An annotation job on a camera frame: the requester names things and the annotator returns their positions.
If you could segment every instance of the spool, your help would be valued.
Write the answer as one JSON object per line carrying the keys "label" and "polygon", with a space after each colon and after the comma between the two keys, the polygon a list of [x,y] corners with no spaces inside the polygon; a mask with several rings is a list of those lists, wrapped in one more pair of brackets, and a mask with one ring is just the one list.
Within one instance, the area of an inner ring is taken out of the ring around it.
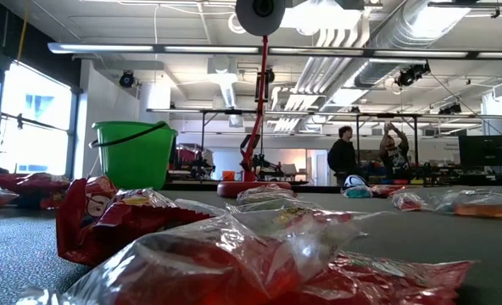
{"label": "spool", "polygon": [[285,14],[283,0],[237,0],[236,16],[249,34],[268,36],[279,29]]}

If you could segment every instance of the bucket handle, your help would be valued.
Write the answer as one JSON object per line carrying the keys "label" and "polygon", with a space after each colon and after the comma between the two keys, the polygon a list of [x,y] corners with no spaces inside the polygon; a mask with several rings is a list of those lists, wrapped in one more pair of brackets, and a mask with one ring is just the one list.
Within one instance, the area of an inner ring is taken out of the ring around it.
{"label": "bucket handle", "polygon": [[115,140],[115,141],[110,141],[110,142],[106,142],[106,143],[98,143],[98,139],[95,140],[95,141],[92,141],[91,143],[89,143],[89,147],[90,148],[100,148],[100,147],[108,147],[108,146],[112,146],[112,145],[116,145],[116,144],[121,144],[123,142],[126,142],[126,141],[130,141],[130,140],[133,140],[133,139],[136,139],[140,136],[145,136],[146,134],[150,133],[150,132],[153,132],[159,128],[163,128],[166,126],[166,123],[165,122],[160,122],[158,124],[156,124],[155,126],[149,128],[148,130],[144,130],[144,131],[140,131],[134,135],[131,135],[131,136],[126,136],[124,138],[121,138],[119,140]]}

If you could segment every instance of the window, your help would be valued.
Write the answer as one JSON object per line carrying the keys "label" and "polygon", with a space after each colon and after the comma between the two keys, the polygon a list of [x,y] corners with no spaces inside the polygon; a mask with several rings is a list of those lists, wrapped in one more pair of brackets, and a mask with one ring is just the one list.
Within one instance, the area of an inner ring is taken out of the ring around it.
{"label": "window", "polygon": [[3,116],[0,167],[17,173],[67,174],[71,105],[69,87],[23,64],[12,64],[5,75],[2,112],[55,128],[25,122],[20,129],[16,119]]}

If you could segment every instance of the dark jacket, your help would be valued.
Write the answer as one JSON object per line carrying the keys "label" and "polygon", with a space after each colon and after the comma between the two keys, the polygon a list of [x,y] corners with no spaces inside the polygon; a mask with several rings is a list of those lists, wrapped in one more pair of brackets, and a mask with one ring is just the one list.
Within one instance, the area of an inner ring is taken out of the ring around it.
{"label": "dark jacket", "polygon": [[336,173],[355,172],[358,167],[353,143],[337,140],[328,152],[328,166]]}

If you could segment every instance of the table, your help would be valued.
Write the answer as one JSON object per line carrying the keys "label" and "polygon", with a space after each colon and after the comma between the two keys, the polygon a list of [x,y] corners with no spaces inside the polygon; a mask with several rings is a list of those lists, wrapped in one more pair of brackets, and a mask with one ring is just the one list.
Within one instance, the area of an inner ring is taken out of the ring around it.
{"label": "table", "polygon": [[[233,202],[217,197],[213,191],[162,193],[217,207]],[[364,228],[370,235],[355,240],[346,249],[415,263],[480,260],[459,290],[458,303],[502,305],[502,220],[399,212],[384,199],[348,199],[339,194],[317,193],[300,196],[330,209],[394,212],[371,219]],[[53,216],[49,211],[0,210],[0,304],[13,303],[19,288],[25,285],[64,291],[88,271],[57,258]]]}

